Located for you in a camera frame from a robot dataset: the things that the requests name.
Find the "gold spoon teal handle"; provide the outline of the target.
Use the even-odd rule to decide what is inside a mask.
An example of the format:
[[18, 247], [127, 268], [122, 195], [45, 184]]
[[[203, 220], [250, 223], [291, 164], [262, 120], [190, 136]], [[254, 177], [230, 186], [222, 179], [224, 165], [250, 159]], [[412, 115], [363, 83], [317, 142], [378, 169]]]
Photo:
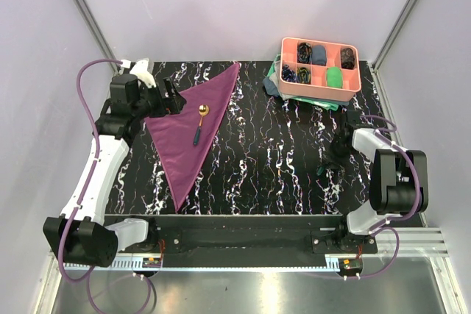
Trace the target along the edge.
[[210, 108], [206, 104], [201, 104], [198, 108], [198, 112], [199, 112], [199, 123], [198, 123], [198, 126], [196, 128], [196, 132], [195, 132], [195, 136], [194, 136], [194, 140], [193, 140], [193, 144], [195, 146], [198, 144], [199, 139], [200, 139], [203, 119], [210, 112]]

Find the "purple cloth napkin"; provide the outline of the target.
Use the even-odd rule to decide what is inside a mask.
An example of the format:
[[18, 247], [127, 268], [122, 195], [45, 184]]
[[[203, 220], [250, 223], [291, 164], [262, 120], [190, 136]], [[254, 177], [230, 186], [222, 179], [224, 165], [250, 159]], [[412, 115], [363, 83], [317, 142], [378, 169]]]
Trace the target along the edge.
[[[194, 186], [210, 151], [236, 86], [240, 68], [240, 63], [234, 63], [212, 79], [182, 91], [186, 104], [180, 114], [145, 120], [176, 211], [180, 210]], [[210, 112], [203, 119], [200, 139], [195, 146], [193, 140], [201, 104], [208, 105]]]

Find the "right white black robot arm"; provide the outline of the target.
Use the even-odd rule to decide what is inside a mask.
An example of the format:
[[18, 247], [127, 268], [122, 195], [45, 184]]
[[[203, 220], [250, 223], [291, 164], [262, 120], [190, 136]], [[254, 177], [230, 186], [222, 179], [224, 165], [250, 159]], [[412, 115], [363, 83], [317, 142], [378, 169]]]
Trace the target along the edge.
[[355, 153], [372, 163], [368, 202], [349, 212], [334, 234], [335, 246], [342, 252], [358, 247], [360, 235], [373, 235], [391, 221], [406, 221], [428, 208], [426, 154], [400, 146], [384, 135], [396, 130], [395, 124], [380, 116], [361, 115], [354, 110], [341, 114], [318, 175], [345, 168]]

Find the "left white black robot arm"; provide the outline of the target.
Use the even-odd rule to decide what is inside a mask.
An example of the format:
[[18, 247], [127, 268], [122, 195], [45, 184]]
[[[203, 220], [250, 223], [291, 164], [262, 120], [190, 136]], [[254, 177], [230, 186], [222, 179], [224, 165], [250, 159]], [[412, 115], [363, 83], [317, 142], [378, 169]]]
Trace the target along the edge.
[[153, 251], [159, 234], [142, 218], [105, 225], [105, 210], [122, 162], [146, 118], [182, 112], [186, 100], [170, 79], [152, 87], [135, 74], [111, 79], [110, 96], [93, 125], [91, 154], [67, 205], [57, 217], [48, 217], [43, 233], [63, 264], [108, 267], [117, 253], [136, 245]]

